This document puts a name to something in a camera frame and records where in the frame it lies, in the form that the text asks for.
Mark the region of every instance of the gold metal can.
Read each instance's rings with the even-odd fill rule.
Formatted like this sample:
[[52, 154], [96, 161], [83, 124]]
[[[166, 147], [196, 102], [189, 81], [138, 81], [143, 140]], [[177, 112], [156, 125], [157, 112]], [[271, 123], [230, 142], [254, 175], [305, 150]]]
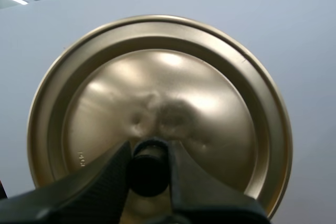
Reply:
[[[138, 16], [68, 48], [30, 110], [35, 185], [61, 179], [114, 144], [150, 136], [181, 141], [209, 174], [275, 213], [291, 168], [288, 114], [266, 69], [223, 32], [186, 18]], [[130, 192], [121, 222], [169, 211], [167, 191]]]

